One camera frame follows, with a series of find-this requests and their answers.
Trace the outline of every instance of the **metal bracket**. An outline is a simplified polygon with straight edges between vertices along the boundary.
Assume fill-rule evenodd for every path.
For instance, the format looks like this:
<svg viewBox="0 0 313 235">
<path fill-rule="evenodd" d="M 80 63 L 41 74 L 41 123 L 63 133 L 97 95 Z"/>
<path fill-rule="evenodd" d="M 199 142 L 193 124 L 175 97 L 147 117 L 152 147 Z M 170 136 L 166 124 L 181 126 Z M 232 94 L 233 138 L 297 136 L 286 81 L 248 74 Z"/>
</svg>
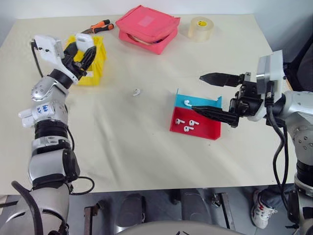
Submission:
<svg viewBox="0 0 313 235">
<path fill-rule="evenodd" d="M 236 231 L 227 193 L 215 193 L 211 202 L 216 207 L 222 206 L 227 228 Z"/>
<path fill-rule="evenodd" d="M 85 217 L 85 227 L 84 227 L 84 235 L 92 235 L 92 218 L 98 215 L 99 210 L 103 210 L 105 208 L 105 201 L 100 200 L 92 207 L 84 208 L 84 217 Z"/>
</svg>

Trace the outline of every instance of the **white earbud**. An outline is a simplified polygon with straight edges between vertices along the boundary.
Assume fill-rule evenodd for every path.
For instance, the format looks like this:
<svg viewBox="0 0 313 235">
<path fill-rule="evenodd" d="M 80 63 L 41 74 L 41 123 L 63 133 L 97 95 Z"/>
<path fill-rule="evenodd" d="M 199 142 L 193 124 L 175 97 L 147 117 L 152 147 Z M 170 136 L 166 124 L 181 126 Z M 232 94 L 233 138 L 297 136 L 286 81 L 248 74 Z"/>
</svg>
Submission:
<svg viewBox="0 0 313 235">
<path fill-rule="evenodd" d="M 135 90 L 133 91 L 133 96 L 137 96 L 137 95 L 139 95 L 139 94 L 140 94 L 140 92 L 141 92 L 141 90 L 140 90 L 140 89 L 135 89 Z"/>
<path fill-rule="evenodd" d="M 184 132 L 188 132 L 189 130 L 193 130 L 194 128 L 191 126 L 184 126 Z"/>
<path fill-rule="evenodd" d="M 196 122 L 196 121 L 190 120 L 190 121 L 189 121 L 189 125 L 190 125 L 190 126 L 199 125 L 199 123 Z"/>
<path fill-rule="evenodd" d="M 192 107 L 192 105 L 191 105 L 191 104 L 189 104 L 189 103 L 190 103 L 190 101 L 189 101 L 188 99 L 184 101 L 184 104 L 185 104 L 186 106 L 188 106 L 188 107 Z"/>
<path fill-rule="evenodd" d="M 179 118 L 177 118 L 177 119 L 175 120 L 175 123 L 176 123 L 177 125 L 179 125 L 179 124 L 181 124 L 181 123 L 185 123 L 185 121 L 180 120 Z"/>
</svg>

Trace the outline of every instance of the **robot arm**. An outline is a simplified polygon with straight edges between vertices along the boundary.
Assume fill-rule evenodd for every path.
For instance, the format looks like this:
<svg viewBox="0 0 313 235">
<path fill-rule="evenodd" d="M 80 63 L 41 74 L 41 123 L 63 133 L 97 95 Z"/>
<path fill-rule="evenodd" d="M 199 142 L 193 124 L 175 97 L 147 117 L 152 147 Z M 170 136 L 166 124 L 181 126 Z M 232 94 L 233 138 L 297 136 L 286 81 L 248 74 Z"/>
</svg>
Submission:
<svg viewBox="0 0 313 235">
<path fill-rule="evenodd" d="M 34 205 L 29 207 L 27 198 L 19 200 L 0 234 L 67 234 L 71 182 L 79 177 L 80 169 L 67 137 L 65 99 L 70 86 L 86 75 L 96 54 L 91 36 L 78 34 L 78 39 L 78 44 L 70 44 L 64 52 L 60 40 L 52 37 L 37 35 L 32 42 L 41 57 L 55 66 L 33 87 L 32 107 L 19 113 L 22 125 L 35 129 L 28 167 L 33 188 L 24 190 Z M 78 50 L 85 54 L 82 61 L 75 62 Z M 34 208 L 39 211 L 35 216 Z"/>
<path fill-rule="evenodd" d="M 206 74 L 200 79 L 211 85 L 236 87 L 241 84 L 240 90 L 231 99 L 228 112 L 210 106 L 193 106 L 192 109 L 232 127 L 238 126 L 240 117 L 251 121 L 267 118 L 267 125 L 272 125 L 267 115 L 267 102 L 270 102 L 274 119 L 287 128 L 295 146 L 297 191 L 289 196 L 287 207 L 290 221 L 298 224 L 300 233 L 306 235 L 308 231 L 313 232 L 313 93 L 287 91 L 282 94 L 282 65 L 282 53 L 278 51 L 260 59 L 257 82 L 250 81 L 249 72 L 239 76 Z"/>
</svg>

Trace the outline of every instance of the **white wall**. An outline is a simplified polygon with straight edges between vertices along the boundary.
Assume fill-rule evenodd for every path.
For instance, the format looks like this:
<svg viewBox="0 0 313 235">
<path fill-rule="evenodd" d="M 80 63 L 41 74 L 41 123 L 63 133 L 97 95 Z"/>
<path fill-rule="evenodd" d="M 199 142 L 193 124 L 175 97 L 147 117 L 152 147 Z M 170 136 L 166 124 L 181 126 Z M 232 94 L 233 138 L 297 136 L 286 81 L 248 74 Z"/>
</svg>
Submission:
<svg viewBox="0 0 313 235">
<path fill-rule="evenodd" d="M 27 19 L 116 15 L 139 4 L 169 14 L 254 13 L 271 48 L 288 48 L 285 55 L 289 58 L 312 34 L 313 28 L 313 0 L 0 0 L 0 16 Z M 0 24 L 1 34 L 8 24 L 5 25 Z"/>
<path fill-rule="evenodd" d="M 5 40 L 7 34 L 10 32 L 14 21 L 14 18 L 0 15 L 0 46 Z"/>
</svg>

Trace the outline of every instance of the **black cable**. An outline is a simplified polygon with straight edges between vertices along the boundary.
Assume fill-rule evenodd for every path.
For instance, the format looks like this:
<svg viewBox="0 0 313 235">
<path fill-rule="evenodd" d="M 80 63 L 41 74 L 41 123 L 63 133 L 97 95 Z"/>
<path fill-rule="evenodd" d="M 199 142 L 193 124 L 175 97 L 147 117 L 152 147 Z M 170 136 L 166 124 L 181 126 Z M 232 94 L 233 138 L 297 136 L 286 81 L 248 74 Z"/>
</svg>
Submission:
<svg viewBox="0 0 313 235">
<path fill-rule="evenodd" d="M 68 126 L 67 126 L 67 132 L 68 132 L 68 134 L 70 136 L 70 139 L 72 140 L 72 151 L 74 151 L 74 149 L 75 149 L 75 142 L 74 142 L 74 138 L 73 138 L 72 133 L 69 131 L 69 127 Z"/>
<path fill-rule="evenodd" d="M 91 188 L 90 188 L 89 190 L 87 190 L 87 191 L 85 191 L 85 192 L 72 192 L 72 193 L 70 193 L 70 195 L 80 196 L 80 195 L 87 194 L 87 193 L 89 193 L 89 192 L 91 192 L 91 191 L 93 190 L 93 188 L 94 188 L 94 181 L 93 181 L 92 178 L 89 178 L 89 177 L 87 177 L 87 176 L 79 176 L 78 179 L 87 179 L 87 180 L 90 180 L 91 183 L 92 183 L 92 186 L 91 186 Z"/>
<path fill-rule="evenodd" d="M 284 146 L 284 151 L 285 151 L 285 172 L 284 172 L 284 178 L 282 182 L 282 189 L 285 188 L 285 184 L 287 181 L 288 177 L 288 169 L 289 169 L 289 154 L 288 154 L 288 132 L 287 132 L 287 127 L 286 125 L 283 126 L 283 131 L 284 131 L 284 136 L 285 136 L 285 146 Z"/>
<path fill-rule="evenodd" d="M 65 110 L 66 110 L 67 113 L 68 113 L 67 105 L 64 104 L 64 106 L 65 106 Z M 74 137 L 73 137 L 72 133 L 69 131 L 69 127 L 68 127 L 68 126 L 67 126 L 67 132 L 68 132 L 68 134 L 69 134 L 69 136 L 70 136 L 70 138 L 71 138 L 71 140 L 72 140 L 72 151 L 74 151 L 74 149 L 75 149 Z"/>
<path fill-rule="evenodd" d="M 61 223 L 61 225 L 60 225 L 60 227 L 59 227 L 59 230 L 58 230 L 58 232 L 60 233 L 60 234 L 66 234 L 65 233 L 65 231 L 67 230 L 67 223 L 65 222 L 65 220 L 62 218 L 62 223 Z"/>
<path fill-rule="evenodd" d="M 16 205 L 17 203 L 18 203 L 18 201 L 7 202 L 7 203 L 0 203 L 0 208 L 14 206 L 14 205 Z"/>
<path fill-rule="evenodd" d="M 44 235 L 44 229 L 43 229 L 43 222 L 41 219 L 40 211 L 37 206 L 37 203 L 35 202 L 32 195 L 29 193 L 27 189 L 25 189 L 22 185 L 20 185 L 18 182 L 13 181 L 11 183 L 13 188 L 15 188 L 20 195 L 24 198 L 25 202 L 28 204 L 31 215 L 33 217 L 33 223 L 34 223 L 34 230 L 35 235 Z"/>
<path fill-rule="evenodd" d="M 275 132 L 278 134 L 278 136 L 280 138 L 280 144 L 279 144 L 279 146 L 278 146 L 278 148 L 274 154 L 274 158 L 273 158 L 273 171 L 274 171 L 274 176 L 275 176 L 278 188 L 281 192 L 281 197 L 282 197 L 284 206 L 285 206 L 286 210 L 288 210 L 287 200 L 286 200 L 285 193 L 284 193 L 284 187 L 282 187 L 282 185 L 279 181 L 278 174 L 277 174 L 277 167 L 276 167 L 278 155 L 279 155 L 280 151 L 283 149 L 283 147 L 285 146 L 286 139 L 285 139 L 284 134 L 281 132 L 281 130 L 279 129 L 279 127 L 276 123 L 276 120 L 275 120 L 275 117 L 273 114 L 273 107 L 272 106 L 267 107 L 267 118 L 268 118 L 270 125 L 273 127 L 273 129 L 275 130 Z"/>
<path fill-rule="evenodd" d="M 43 77 L 43 73 L 41 72 L 41 69 L 40 69 L 40 66 L 39 66 L 39 63 L 38 63 L 38 59 L 37 59 L 37 56 L 36 56 L 36 53 L 35 53 L 35 48 L 37 47 L 36 46 L 36 42 L 33 41 L 33 42 L 31 42 L 30 45 L 31 45 L 31 51 L 33 52 L 33 56 L 34 56 L 34 59 L 35 59 L 36 66 L 37 66 L 38 72 L 40 74 L 40 77 Z"/>
</svg>

